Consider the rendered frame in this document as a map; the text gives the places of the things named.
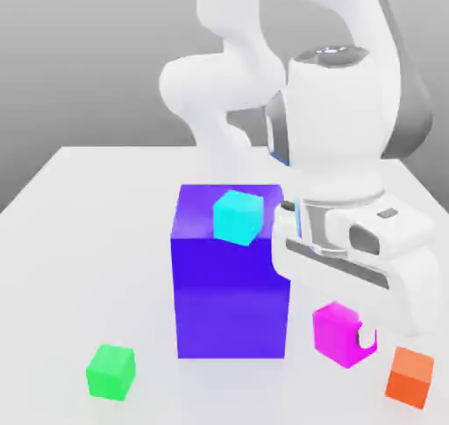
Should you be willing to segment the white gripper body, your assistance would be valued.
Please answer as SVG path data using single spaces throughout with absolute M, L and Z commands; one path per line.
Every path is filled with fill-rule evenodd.
M 404 202 L 284 202 L 272 260 L 288 280 L 406 336 L 435 329 L 439 268 L 431 219 Z

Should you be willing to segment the small magenta cube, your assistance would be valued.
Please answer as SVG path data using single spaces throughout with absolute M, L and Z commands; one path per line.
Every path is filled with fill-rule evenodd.
M 331 302 L 312 315 L 315 349 L 344 368 L 351 368 L 377 351 L 374 343 L 360 346 L 359 331 L 363 322 L 356 311 Z

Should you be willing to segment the small orange cube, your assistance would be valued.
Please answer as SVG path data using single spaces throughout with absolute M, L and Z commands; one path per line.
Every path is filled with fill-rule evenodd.
M 434 362 L 433 357 L 397 346 L 385 396 L 423 409 L 431 386 Z

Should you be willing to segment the small cyan cube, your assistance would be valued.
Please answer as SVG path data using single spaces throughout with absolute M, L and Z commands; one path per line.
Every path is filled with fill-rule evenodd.
M 261 231 L 263 217 L 261 196 L 228 190 L 213 205 L 213 237 L 248 246 Z

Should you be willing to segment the small green cube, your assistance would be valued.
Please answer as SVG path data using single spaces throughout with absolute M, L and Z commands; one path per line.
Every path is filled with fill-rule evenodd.
M 89 394 L 106 400 L 124 401 L 136 376 L 132 348 L 101 344 L 86 368 Z

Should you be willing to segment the large purple box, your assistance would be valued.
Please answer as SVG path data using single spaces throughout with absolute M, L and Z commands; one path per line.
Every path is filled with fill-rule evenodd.
M 264 201 L 248 246 L 213 236 L 213 206 L 228 191 Z M 290 282 L 272 264 L 278 185 L 181 186 L 170 237 L 179 358 L 283 358 Z

